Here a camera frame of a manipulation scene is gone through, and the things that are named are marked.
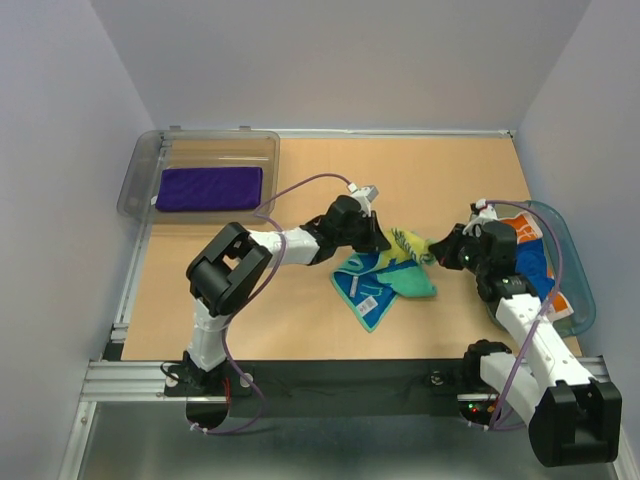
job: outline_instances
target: gray wall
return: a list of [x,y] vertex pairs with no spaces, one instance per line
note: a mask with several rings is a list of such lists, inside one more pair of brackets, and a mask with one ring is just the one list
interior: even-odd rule
[[640,3],[593,0],[516,146],[533,195],[573,233],[598,308],[581,339],[604,354],[640,452]]
[[514,128],[589,3],[92,1],[163,128]]
[[57,478],[131,248],[116,199],[152,123],[86,0],[0,2],[0,477]]

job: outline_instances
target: small white connector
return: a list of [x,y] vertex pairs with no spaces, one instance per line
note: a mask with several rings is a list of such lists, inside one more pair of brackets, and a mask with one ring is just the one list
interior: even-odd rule
[[476,208],[479,210],[479,213],[474,215],[466,227],[464,227],[464,230],[462,230],[464,235],[479,236],[482,232],[480,225],[498,220],[498,214],[495,208],[493,208],[493,205],[488,205],[486,199],[481,198],[478,200],[476,202]]
[[378,189],[375,185],[367,185],[366,187],[351,189],[351,185],[355,187],[355,184],[349,185],[349,191],[351,192],[351,198],[355,198],[360,204],[360,208],[367,215],[371,215],[371,203],[378,196]]

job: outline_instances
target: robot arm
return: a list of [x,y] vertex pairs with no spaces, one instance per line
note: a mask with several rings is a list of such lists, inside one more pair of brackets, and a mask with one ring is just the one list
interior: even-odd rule
[[371,202],[375,187],[352,188],[340,195],[324,215],[285,232],[255,232],[239,223],[226,225],[187,269],[194,298],[194,330],[188,358],[190,377],[205,377],[225,360],[222,331],[246,304],[263,272],[273,267],[286,248],[282,264],[315,265],[333,256],[338,247],[380,252],[391,245],[383,235]]
[[[475,217],[457,224],[431,253],[445,268],[471,271],[478,295],[520,347],[541,302],[526,277],[515,270],[517,234],[497,220],[492,208],[472,205]],[[620,392],[600,383],[572,355],[542,315],[506,401],[523,419],[543,465],[610,462],[617,456]],[[503,394],[515,357],[503,344],[482,340],[465,355],[470,383],[488,384]]]

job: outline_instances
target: towel label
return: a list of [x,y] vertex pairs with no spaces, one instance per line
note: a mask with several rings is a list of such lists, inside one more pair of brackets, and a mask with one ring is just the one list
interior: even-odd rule
[[378,302],[376,302],[375,298],[367,297],[358,305],[356,305],[356,309],[358,310],[358,312],[360,312],[360,315],[364,317],[367,313],[369,313],[371,310],[373,310],[377,306],[378,306]]
[[349,296],[351,298],[355,298],[357,291],[358,291],[358,277],[353,277],[351,279],[351,290],[349,291]]

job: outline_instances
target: plastic storage bin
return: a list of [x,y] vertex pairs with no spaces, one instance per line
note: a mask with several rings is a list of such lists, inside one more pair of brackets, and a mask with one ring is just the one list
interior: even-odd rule
[[[562,248],[564,274],[560,283],[560,292],[565,295],[571,304],[573,314],[555,321],[553,326],[562,337],[579,335],[593,325],[596,318],[596,305],[593,301],[591,289],[589,288],[587,277],[584,274],[580,257],[573,244],[571,233],[569,233],[567,224],[560,213],[554,208],[534,200],[528,200],[522,203],[541,215],[549,223],[551,228],[556,232],[560,241],[560,247]],[[500,218],[512,217],[521,211],[517,208],[504,205],[496,205],[495,208]],[[537,223],[543,233],[547,262],[555,272],[558,267],[558,252],[554,247],[549,231],[541,222]]]
[[[261,202],[276,193],[280,137],[251,129],[229,131],[151,131],[136,143],[118,199],[118,212],[139,221],[168,224],[264,223],[251,210],[161,212],[151,204],[165,168],[260,167]],[[269,214],[275,202],[261,210]]]

